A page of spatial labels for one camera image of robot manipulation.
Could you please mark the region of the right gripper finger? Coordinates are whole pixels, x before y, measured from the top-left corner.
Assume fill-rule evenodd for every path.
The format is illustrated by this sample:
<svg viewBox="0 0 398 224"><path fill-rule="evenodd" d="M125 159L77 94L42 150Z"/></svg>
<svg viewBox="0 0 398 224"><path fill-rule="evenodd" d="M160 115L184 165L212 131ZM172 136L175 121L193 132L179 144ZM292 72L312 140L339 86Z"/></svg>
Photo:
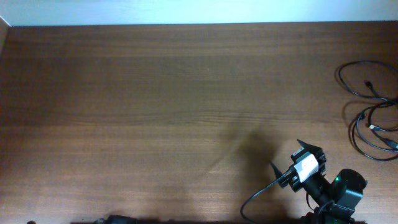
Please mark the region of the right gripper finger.
<svg viewBox="0 0 398 224"><path fill-rule="evenodd" d="M270 162L270 165L271 165L271 167L272 167L272 169L273 169L273 171L274 171L275 177L276 177L276 178L282 177L282 173L281 173L281 171L277 168L277 166L276 166L273 162Z"/></svg>
<svg viewBox="0 0 398 224"><path fill-rule="evenodd" d="M311 144L308 144L302 140L297 140L298 143L301 145L302 148L304 148L306 151L308 152L318 152L318 151L322 151L322 148L318 147L318 146L314 146Z"/></svg>

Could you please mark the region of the black USB cable micro plug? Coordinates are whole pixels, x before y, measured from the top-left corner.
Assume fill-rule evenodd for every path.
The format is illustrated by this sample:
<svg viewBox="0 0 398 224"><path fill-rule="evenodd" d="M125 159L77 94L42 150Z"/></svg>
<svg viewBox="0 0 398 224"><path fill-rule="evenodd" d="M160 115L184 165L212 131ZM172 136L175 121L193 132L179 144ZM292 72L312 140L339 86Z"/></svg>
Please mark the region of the black USB cable micro plug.
<svg viewBox="0 0 398 224"><path fill-rule="evenodd" d="M346 67L349 67L351 65L358 65L358 64L376 64L376 65L381 65L383 67L388 68L390 71L392 71L394 73L397 73L397 69L394 68L391 64L386 63L386 62L377 61L377 60L359 60L359 61L353 61L353 62L344 63L344 64L340 65L336 69L336 76L337 76L338 81L341 83L342 87L346 91L348 91L349 93L351 93L353 95L356 95L358 97L361 97L361 98L370 99L370 100L382 100L382 101L386 101L388 103L394 104L396 102L397 98L391 99L391 98L382 97L381 95L376 93L372 82L370 82L369 80L365 80L364 84L371 91L372 95L360 94L360 93L354 91L351 87L349 87L349 85L345 82L345 80L344 80L344 78L342 76L342 71Z"/></svg>

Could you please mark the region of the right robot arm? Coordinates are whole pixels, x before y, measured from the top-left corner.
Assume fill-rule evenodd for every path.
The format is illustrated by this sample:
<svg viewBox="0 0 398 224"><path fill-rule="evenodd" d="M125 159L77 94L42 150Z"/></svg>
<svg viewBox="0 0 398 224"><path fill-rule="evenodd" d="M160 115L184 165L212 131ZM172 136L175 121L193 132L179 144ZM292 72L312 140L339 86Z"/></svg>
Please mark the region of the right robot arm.
<svg viewBox="0 0 398 224"><path fill-rule="evenodd" d="M281 172L275 164L272 168L276 182L281 188L290 186L294 192L306 191L306 198L312 198L318 205L312 212L300 218L307 224L351 224L351 216L363 198L368 182L352 169L342 169L332 182L325 178L326 155L323 149L301 140L301 148L291 155L293 164Z"/></svg>

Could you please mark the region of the black USB cable gold plug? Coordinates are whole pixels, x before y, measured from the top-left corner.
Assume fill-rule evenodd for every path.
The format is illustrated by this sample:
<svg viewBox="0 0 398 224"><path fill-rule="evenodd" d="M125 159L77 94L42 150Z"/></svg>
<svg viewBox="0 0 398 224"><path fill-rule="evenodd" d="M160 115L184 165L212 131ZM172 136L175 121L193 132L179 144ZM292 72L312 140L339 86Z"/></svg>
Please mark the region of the black USB cable gold plug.
<svg viewBox="0 0 398 224"><path fill-rule="evenodd" d="M350 141L353 147L363 156L374 161L389 162L397 160L397 123L391 127L383 128L375 124L373 116L378 109L391 109L397 107L396 101L387 101L361 110L350 126ZM359 141L376 151L389 154L387 157L377 157L363 149Z"/></svg>

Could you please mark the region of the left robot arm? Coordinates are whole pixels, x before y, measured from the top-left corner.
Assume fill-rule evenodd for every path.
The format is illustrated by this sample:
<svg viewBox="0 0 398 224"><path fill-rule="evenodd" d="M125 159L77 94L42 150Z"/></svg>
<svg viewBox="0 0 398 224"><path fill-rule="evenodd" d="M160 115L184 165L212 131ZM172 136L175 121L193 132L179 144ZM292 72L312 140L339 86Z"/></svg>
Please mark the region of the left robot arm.
<svg viewBox="0 0 398 224"><path fill-rule="evenodd" d="M122 216L122 215L110 215L107 219L99 218L93 222L93 224L136 224L135 218Z"/></svg>

